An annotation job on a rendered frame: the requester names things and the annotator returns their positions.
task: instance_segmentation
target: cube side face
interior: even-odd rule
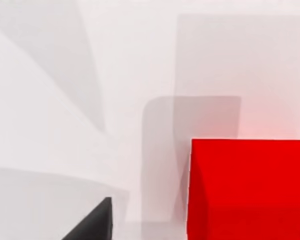
[[[300,141],[193,141],[187,230],[189,240],[300,240]]]

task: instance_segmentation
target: black object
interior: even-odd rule
[[[112,240],[112,199],[106,197],[62,240]]]

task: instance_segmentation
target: red box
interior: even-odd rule
[[[300,240],[300,140],[192,140],[189,240]]]

